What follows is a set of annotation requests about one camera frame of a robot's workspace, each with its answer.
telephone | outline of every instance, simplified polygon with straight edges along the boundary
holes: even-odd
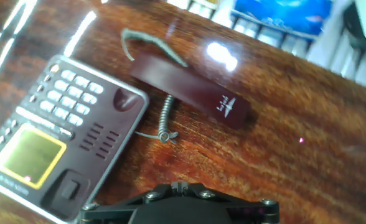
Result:
[[[148,104],[145,92],[54,56],[0,129],[0,191],[52,221],[75,223]]]

coiled cord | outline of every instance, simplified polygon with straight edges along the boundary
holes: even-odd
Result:
[[[142,40],[147,43],[152,43],[161,48],[165,54],[170,57],[173,61],[182,65],[183,67],[188,67],[189,65],[182,59],[180,56],[173,51],[170,46],[168,46],[162,39],[147,34],[145,32],[129,30],[127,28],[122,30],[121,33],[121,41],[122,41],[122,48],[126,56],[133,61],[134,58],[130,55],[128,48],[126,47],[126,40]],[[178,133],[170,133],[168,130],[168,121],[169,121],[169,113],[172,109],[172,104],[174,102],[174,97],[168,95],[165,99],[164,106],[162,107],[161,114],[159,115],[159,124],[158,124],[158,136],[153,136],[149,134],[144,134],[136,131],[135,133],[147,138],[158,138],[162,143],[166,143],[171,141],[173,144],[176,144],[176,141],[173,138],[176,138]]]

lcd screen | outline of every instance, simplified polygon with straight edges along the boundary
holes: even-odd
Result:
[[[67,146],[30,124],[23,124],[0,152],[0,171],[39,189]]]

wooden table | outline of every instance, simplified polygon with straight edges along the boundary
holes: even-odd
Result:
[[[22,30],[14,34],[22,10],[3,30],[21,2],[0,0],[0,56],[15,38],[0,63],[0,126],[83,21],[71,57],[149,94],[143,133],[157,133],[166,94],[129,76],[132,62],[120,42],[125,27],[165,39],[203,76],[252,105],[249,122],[234,131],[177,103],[169,128],[179,132],[178,144],[133,136],[96,198],[101,204],[184,180],[246,200],[273,198],[281,223],[366,223],[366,88],[165,2],[29,1]],[[89,13],[96,16],[88,22]],[[211,43],[228,49],[235,69],[207,54]],[[159,52],[139,42],[129,42],[129,50]],[[49,221],[0,194],[0,223]]]

dark red handset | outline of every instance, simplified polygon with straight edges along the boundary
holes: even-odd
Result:
[[[241,128],[250,103],[195,71],[147,52],[136,57],[131,75],[233,129]]]

